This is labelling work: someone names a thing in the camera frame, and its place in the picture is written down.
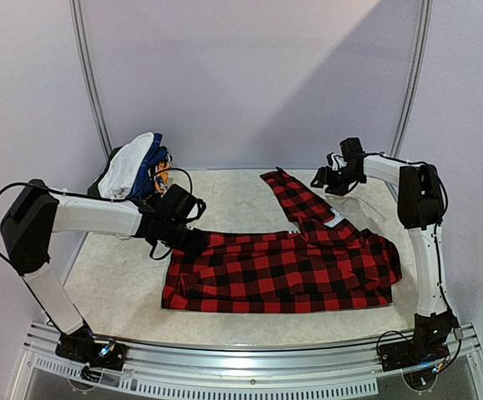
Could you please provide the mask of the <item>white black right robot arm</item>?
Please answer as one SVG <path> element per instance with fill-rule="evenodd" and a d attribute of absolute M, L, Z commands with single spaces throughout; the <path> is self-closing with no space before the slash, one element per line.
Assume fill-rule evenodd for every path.
<path fill-rule="evenodd" d="M 449 200 L 445 185 L 434 165 L 389 157 L 382 152 L 350 152 L 327 155 L 328 165 L 320 167 L 311 182 L 314 188 L 343 197 L 368 178 L 398 188 L 397 215 L 412 243 L 417 272 L 420 324 L 430 323 L 440 334 L 453 328 L 455 316 L 445 289 L 442 227 Z"/>

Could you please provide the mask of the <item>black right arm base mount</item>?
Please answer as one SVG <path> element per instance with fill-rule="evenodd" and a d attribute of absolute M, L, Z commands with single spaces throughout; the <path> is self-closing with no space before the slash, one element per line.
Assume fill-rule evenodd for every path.
<path fill-rule="evenodd" d="M 415 392 L 431 390 L 437 378 L 460 355 L 463 332 L 452 311 L 424 317 L 416 314 L 410 338 L 391 330 L 382 333 L 375 351 L 382 371 L 400 371 L 405 385 Z"/>

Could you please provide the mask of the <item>red black plaid shirt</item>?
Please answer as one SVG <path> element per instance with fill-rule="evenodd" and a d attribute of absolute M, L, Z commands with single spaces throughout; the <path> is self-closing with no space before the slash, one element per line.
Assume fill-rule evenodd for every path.
<path fill-rule="evenodd" d="M 197 257 L 175 250 L 164 309 L 316 313 L 387 306 L 402 278 L 387 238 L 359 230 L 296 177 L 262 174 L 295 232 L 206 232 Z"/>

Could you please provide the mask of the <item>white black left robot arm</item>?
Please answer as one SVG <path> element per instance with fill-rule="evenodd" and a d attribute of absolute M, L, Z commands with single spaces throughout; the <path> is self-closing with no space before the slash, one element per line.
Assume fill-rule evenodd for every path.
<path fill-rule="evenodd" d="M 98 355 L 98 344 L 82 331 L 87 323 L 49 265 L 53 236 L 81 232 L 139 238 L 151 247 L 163 244 L 191 255 L 206 246 L 204 232 L 189 227 L 202 217 L 206 204 L 177 184 L 151 203 L 64 192 L 38 179 L 21 186 L 0 222 L 8 261 L 81 362 Z"/>

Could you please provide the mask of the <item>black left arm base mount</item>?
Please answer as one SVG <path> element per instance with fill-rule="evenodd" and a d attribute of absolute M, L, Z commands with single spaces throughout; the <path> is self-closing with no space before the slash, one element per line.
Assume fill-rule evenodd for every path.
<path fill-rule="evenodd" d="M 61 333 L 55 354 L 60 358 L 82 363 L 82 380 L 99 383 L 104 369 L 121 372 L 126 361 L 128 346 L 109 337 L 99 341 L 85 323 L 77 331 Z"/>

